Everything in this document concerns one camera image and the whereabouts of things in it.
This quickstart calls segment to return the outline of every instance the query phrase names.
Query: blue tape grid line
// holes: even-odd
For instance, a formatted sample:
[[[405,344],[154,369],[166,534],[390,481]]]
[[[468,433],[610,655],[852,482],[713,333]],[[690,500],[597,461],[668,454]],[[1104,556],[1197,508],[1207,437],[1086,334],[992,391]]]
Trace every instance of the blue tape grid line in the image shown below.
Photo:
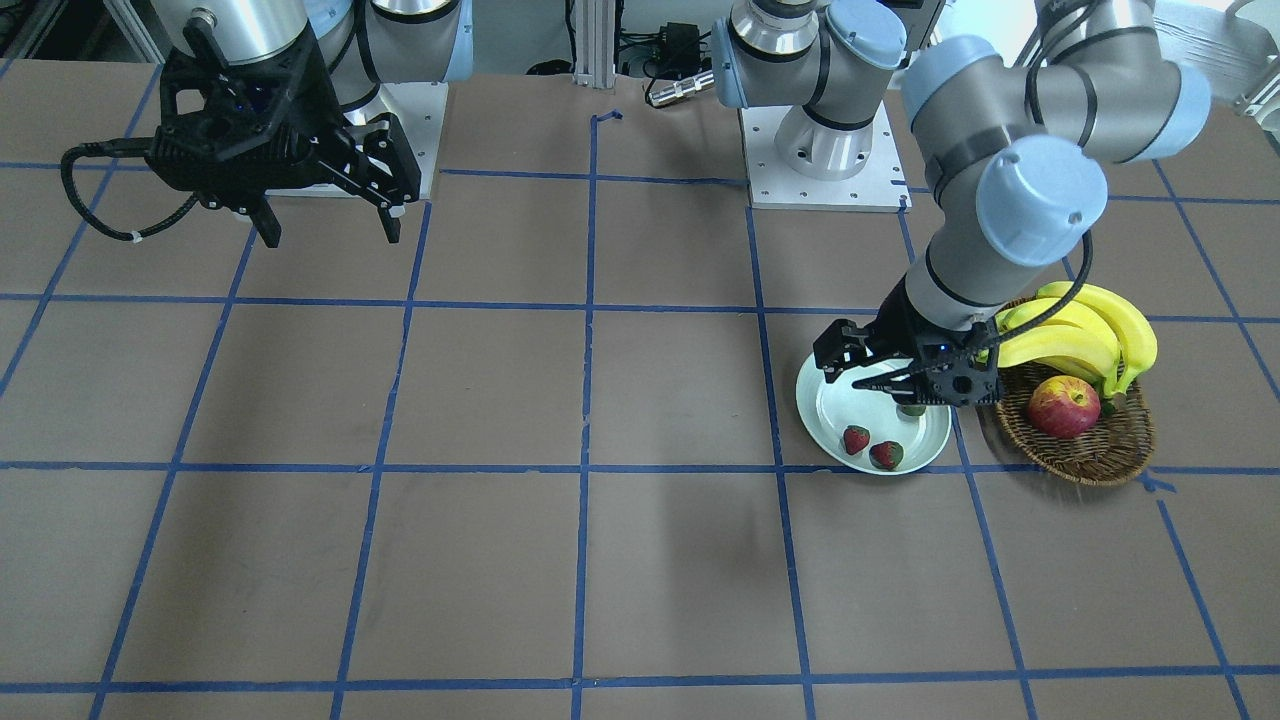
[[[612,119],[622,119],[617,109],[603,115],[591,115],[591,165],[588,177],[586,202],[586,305],[582,329],[582,445],[579,454],[577,475],[577,557],[573,569],[573,685],[570,717],[582,717],[582,676],[586,653],[586,533],[589,523],[589,492],[591,462],[591,346],[595,327],[595,222],[599,192],[600,136],[599,126]]]
[[[906,260],[915,264],[915,245],[911,242],[911,228],[906,224],[906,200],[899,200],[897,204],[897,228],[902,232],[902,245],[906,246]]]
[[[1178,493],[1178,488],[1172,483],[1166,483],[1165,480],[1152,477],[1151,468],[1147,468],[1138,474],[1138,482],[1147,492],[1166,491],[1171,493]]]
[[[1208,633],[1210,643],[1213,644],[1213,653],[1217,656],[1217,662],[1222,675],[1226,678],[1226,685],[1231,691],[1231,698],[1235,701],[1235,708],[1240,712],[1240,720],[1249,720],[1249,710],[1244,706],[1244,696],[1240,694],[1240,685],[1235,682],[1235,673],[1231,670],[1230,664],[1226,660],[1226,651],[1222,650],[1222,639],[1217,634],[1217,629],[1213,626],[1213,619],[1210,618],[1208,605],[1204,602],[1204,596],[1199,591],[1199,583],[1196,582],[1196,574],[1192,573],[1192,564],[1187,559],[1187,552],[1183,550],[1183,542],[1178,538],[1178,530],[1174,528],[1174,518],[1169,514],[1169,506],[1165,505],[1164,500],[1157,501],[1160,506],[1160,516],[1165,521],[1165,530],[1169,532],[1169,539],[1174,543],[1174,552],[1178,555],[1178,564],[1183,568],[1183,575],[1187,578],[1187,585],[1192,591],[1192,597],[1196,598],[1196,607],[1199,610],[1201,620],[1204,623],[1204,630]]]
[[[1275,377],[1271,374],[1271,369],[1267,368],[1266,360],[1262,359],[1262,354],[1258,352],[1257,343],[1253,342],[1253,334],[1249,333],[1248,325],[1240,322],[1240,313],[1235,307],[1235,302],[1231,300],[1231,293],[1226,291],[1226,284],[1222,282],[1221,275],[1217,274],[1217,268],[1213,266],[1213,261],[1208,256],[1208,251],[1204,250],[1204,243],[1201,242],[1199,233],[1196,232],[1196,227],[1192,225],[1190,217],[1187,215],[1187,208],[1183,206],[1183,199],[1178,196],[1174,191],[1174,184],[1169,182],[1169,176],[1165,174],[1165,169],[1160,165],[1160,160],[1152,160],[1156,167],[1156,173],[1160,176],[1160,182],[1165,183],[1165,190],[1169,191],[1169,197],[1174,201],[1174,206],[1178,209],[1178,214],[1183,219],[1183,224],[1187,225],[1187,232],[1192,236],[1192,242],[1196,243],[1196,250],[1201,255],[1201,260],[1204,261],[1204,266],[1208,269],[1210,277],[1213,278],[1213,284],[1217,286],[1217,291],[1222,295],[1222,300],[1226,302],[1228,310],[1231,311],[1231,318],[1236,320],[1236,327],[1240,328],[1240,334],[1244,336],[1244,342],[1249,346],[1249,352],[1253,352],[1253,360],[1258,364],[1258,369],[1262,370],[1262,375],[1266,378],[1267,384],[1271,386],[1271,395],[1280,401],[1280,386],[1276,384]]]
[[[356,564],[356,580],[351,588],[351,607],[347,612],[347,628],[342,637],[342,655],[338,660],[338,678],[333,688],[333,702],[329,717],[342,717],[342,703],[347,692],[347,678],[351,673],[351,653],[356,646],[356,625],[360,621],[360,605],[365,597],[365,578],[369,575],[369,556],[374,544],[374,527],[378,521],[378,501],[381,496],[383,474],[387,468],[387,446],[392,438],[392,421],[396,418],[396,400],[399,396],[401,375],[404,372],[404,355],[408,352],[410,331],[413,324],[413,295],[417,292],[419,277],[422,272],[422,256],[426,252],[426,236],[431,225],[431,204],[424,202],[422,228],[417,234],[417,250],[413,255],[413,269],[410,273],[408,291],[404,301],[404,315],[401,325],[401,347],[396,359],[396,374],[387,392],[387,407],[383,411],[383,429],[378,436],[378,455],[374,459],[372,478],[369,483],[369,509],[365,514],[365,532],[360,541],[360,560]]]
[[[1277,676],[1280,665],[1231,665],[1235,676]],[[1028,669],[1030,680],[1091,680],[1103,678],[1213,678],[1222,676],[1219,665],[1139,665],[1115,667],[1038,667]],[[812,675],[814,685],[872,685],[928,683],[1002,683],[1018,680],[1016,670],[942,670],[928,673],[819,673]],[[744,685],[799,685],[799,674],[774,675],[627,675],[616,678],[390,678],[348,680],[347,692],[396,691],[564,691],[580,683],[584,689],[599,688],[708,688]],[[0,696],[6,694],[86,694],[99,683],[0,683]],[[334,680],[289,680],[260,683],[252,680],[178,680],[178,682],[115,682],[108,694],[127,693],[315,693],[333,692]]]
[[[1009,594],[1005,592],[1005,579],[1000,573],[1000,561],[996,559],[996,542],[991,536],[991,524],[987,521],[987,511],[982,506],[982,493],[978,489],[978,480],[974,478],[969,464],[969,450],[965,446],[964,430],[960,428],[960,415],[951,410],[951,427],[956,436],[956,448],[960,451],[960,462],[964,465],[965,482],[969,483],[969,497],[973,501],[974,512],[978,515],[978,529],[982,530],[982,544],[987,551],[987,564],[991,566],[991,579],[996,585],[996,598],[1000,601],[1000,614],[1005,620],[1005,632],[1009,634],[1009,651],[1014,659],[1018,682],[1023,689],[1023,702],[1027,705],[1028,720],[1038,720],[1036,711],[1036,698],[1032,696],[1030,675],[1027,673],[1027,662],[1023,660],[1021,643],[1018,642],[1018,629],[1014,626],[1014,612],[1009,605]]]
[[[111,639],[111,650],[106,656],[106,664],[102,666],[100,687],[93,694],[93,705],[88,715],[90,720],[97,720],[102,714],[102,703],[106,701],[106,691],[115,675],[115,665],[120,659],[120,651],[124,647],[124,637],[129,632],[129,624],[133,620],[133,610],[137,607],[138,596],[142,592],[142,580],[146,578],[147,566],[151,562],[151,552],[155,550],[156,538],[160,534],[160,523],[164,520],[164,512],[169,506],[169,497],[173,493],[174,479],[178,477],[177,465],[182,462],[183,452],[187,448],[187,439],[191,437],[191,428],[195,425],[196,413],[200,410],[200,400],[205,395],[205,387],[209,384],[209,375],[214,368],[214,359],[218,356],[218,348],[221,345],[223,336],[227,331],[227,322],[230,319],[232,309],[234,307],[232,299],[236,297],[236,292],[239,290],[241,281],[244,277],[244,268],[248,266],[248,259],[253,251],[253,241],[256,238],[257,232],[251,231],[244,241],[244,250],[241,252],[239,265],[236,268],[232,287],[227,292],[227,301],[223,304],[223,313],[218,319],[218,328],[214,331],[214,338],[209,343],[205,365],[200,370],[200,379],[196,382],[196,389],[192,392],[191,404],[187,406],[187,416],[182,423],[182,432],[178,434],[178,445],[173,451],[173,460],[170,461],[172,466],[165,474],[164,484],[160,487],[160,497],[156,500],[156,507],[151,515],[151,525],[147,528],[147,537],[142,543],[142,555],[138,557],[138,565],[133,573],[133,582],[129,585],[129,594],[125,597],[124,609],[120,611],[120,621],[115,628],[115,637]]]
[[[764,284],[760,277],[760,254],[755,237],[755,214],[746,206],[746,238],[751,252],[751,282],[755,287],[755,322],[760,332],[760,359],[764,366],[764,393],[769,407],[769,437],[773,443],[773,477],[778,487],[778,515],[782,521],[782,550],[787,564],[787,587],[791,593],[791,619],[795,624],[796,653],[800,661],[800,683],[804,693],[805,717],[817,720],[813,698],[813,671],[809,666],[809,637],[805,633],[804,603],[800,598],[800,575],[796,570],[795,536],[791,532],[791,503],[787,498],[787,474],[782,461],[782,430],[778,423],[778,401],[773,388],[773,360],[769,355],[769,327],[764,314]]]
[[[599,117],[602,120],[609,117],[608,113]],[[617,114],[618,118],[622,117],[621,113]],[[657,184],[728,184],[736,187],[745,187],[745,179],[735,178],[659,178],[650,176],[614,176],[603,174],[598,172],[598,163],[593,158],[591,169],[589,173],[535,173],[526,170],[471,170],[461,168],[443,168],[442,174],[447,176],[474,176],[474,177],[489,177],[489,178],[532,178],[532,179],[576,179],[588,182],[645,182]]]
[[[904,231],[910,238],[910,229]],[[1074,279],[1070,265],[1064,259],[1064,268],[1068,277]],[[0,301],[38,301],[42,293],[36,292],[0,292]],[[175,305],[220,305],[225,301],[218,296],[204,295],[110,295],[110,293],[54,293],[50,302],[160,302]],[[401,300],[379,297],[236,297],[236,305],[298,305],[298,306],[332,306],[332,307],[401,307]],[[445,310],[550,310],[550,311],[585,311],[586,305],[580,302],[518,302],[518,301],[490,301],[490,300],[413,300],[413,307],[439,307]],[[750,305],[636,305],[636,304],[594,304],[591,310],[596,313],[730,313],[748,314],[755,313],[756,307]],[[768,315],[874,315],[874,307],[806,307],[806,306],[765,306]],[[1202,324],[1280,324],[1280,316],[1260,315],[1148,315],[1152,323],[1202,323]]]
[[[138,120],[142,119],[142,109],[146,108],[147,97],[151,96],[151,91],[155,90],[156,82],[160,81],[160,68],[157,67],[155,72],[151,73],[151,81],[147,82],[146,90],[142,92],[142,99],[138,100],[137,106],[133,109],[133,117],[129,118],[129,124],[124,129],[125,137],[132,137],[134,128],[138,127]],[[106,193],[106,186],[111,182],[111,176],[115,173],[118,161],[111,160],[108,165],[106,174],[102,176],[101,182],[99,182],[97,191],[93,192],[93,199],[90,200],[88,209],[92,211],[97,208],[97,204],[102,200]],[[45,292],[40,296],[40,304],[36,305],[36,311],[31,316],[31,322],[27,324],[27,331],[23,333],[22,340],[18,342],[18,348],[14,351],[13,357],[9,360],[9,365],[5,368],[4,375],[0,375],[0,397],[4,397],[6,389],[9,389],[9,383],[13,380],[13,374],[18,370],[18,363],[22,361],[22,356],[27,352],[27,347],[31,345],[31,338],[36,334],[36,328],[40,327],[40,320],[45,316],[45,310],[49,307],[49,301],[54,296],[54,291],[58,288],[58,282],[63,279],[63,273],[67,272],[67,266],[72,261],[72,255],[76,254],[76,249],[79,247],[81,238],[84,237],[84,231],[88,228],[88,223],[81,220],[79,227],[76,228],[76,233],[72,236],[70,243],[67,246],[67,251],[63,252],[61,260],[58,263],[58,268],[54,269],[54,275],[49,278],[49,284],[45,286]]]
[[[1030,462],[1005,465],[929,465],[916,470],[927,475],[960,475],[965,470],[974,475],[1004,473],[1043,473]],[[0,460],[0,470],[86,470],[86,471],[136,471],[136,473],[357,473],[370,474],[374,466],[369,464],[325,464],[325,462],[128,462],[128,461],[87,461],[87,460]],[[579,474],[581,465],[439,465],[387,462],[384,473],[412,474]],[[774,465],[603,465],[586,466],[589,473],[613,474],[753,474],[773,473]],[[788,475],[806,473],[858,474],[858,470],[845,465],[783,465]],[[1280,468],[1245,466],[1204,466],[1204,465],[1152,465],[1149,473],[1164,475],[1242,475],[1242,477],[1280,477]]]

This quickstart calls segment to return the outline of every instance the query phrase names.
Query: white metal base plate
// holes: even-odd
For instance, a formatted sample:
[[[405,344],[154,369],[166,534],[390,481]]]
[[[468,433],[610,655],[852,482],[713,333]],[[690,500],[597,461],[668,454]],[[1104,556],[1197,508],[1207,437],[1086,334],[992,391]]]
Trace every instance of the white metal base plate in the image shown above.
[[[846,181],[820,181],[791,169],[773,146],[778,124],[791,108],[746,108],[740,113],[753,208],[897,213],[911,208],[906,176],[888,127],[884,105],[876,110],[874,140],[863,170]]]
[[[440,132],[444,129],[444,110],[449,97],[449,86],[443,82],[404,82],[387,83],[383,92],[392,96],[401,109],[401,124],[408,143],[417,155],[417,167],[422,170],[422,200],[431,199],[431,182],[435,179],[435,164],[440,152]],[[333,184],[314,184],[297,190],[273,190],[268,195],[287,195],[292,197],[356,197],[347,195]]]

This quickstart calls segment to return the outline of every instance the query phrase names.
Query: white plate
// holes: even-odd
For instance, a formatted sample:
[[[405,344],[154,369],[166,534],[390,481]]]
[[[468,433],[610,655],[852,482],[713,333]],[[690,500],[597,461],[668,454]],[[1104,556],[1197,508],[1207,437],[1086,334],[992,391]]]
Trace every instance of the white plate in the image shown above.
[[[827,384],[813,355],[804,361],[796,378],[796,407],[809,436],[819,447],[845,465],[876,475],[901,475],[924,468],[942,452],[951,437],[951,407],[929,405],[924,415],[911,418],[897,409],[887,392],[854,389],[859,378],[905,368],[906,359],[883,360],[867,368],[845,370],[840,379]],[[845,428],[861,425],[872,436],[870,445],[858,455],[845,452]],[[895,441],[902,446],[902,461],[892,470],[872,464],[873,445]]]

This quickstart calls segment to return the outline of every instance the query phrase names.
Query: strawberry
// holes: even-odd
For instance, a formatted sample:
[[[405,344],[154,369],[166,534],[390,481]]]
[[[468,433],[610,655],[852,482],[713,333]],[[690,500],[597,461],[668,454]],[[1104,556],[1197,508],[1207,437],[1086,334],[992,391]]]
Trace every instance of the strawberry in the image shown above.
[[[876,465],[881,470],[892,470],[897,468],[897,464],[902,461],[902,446],[887,439],[879,445],[872,446],[872,465]]]
[[[861,425],[849,425],[845,428],[845,452],[858,455],[864,447],[870,445],[872,433]]]

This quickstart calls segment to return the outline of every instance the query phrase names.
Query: metal pole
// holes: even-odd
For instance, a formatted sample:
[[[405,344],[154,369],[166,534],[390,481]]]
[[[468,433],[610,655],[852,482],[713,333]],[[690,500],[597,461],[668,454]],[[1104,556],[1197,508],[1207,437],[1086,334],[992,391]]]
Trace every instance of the metal pole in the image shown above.
[[[613,88],[616,0],[576,0],[573,27],[577,35],[577,64],[573,82],[596,90]]]

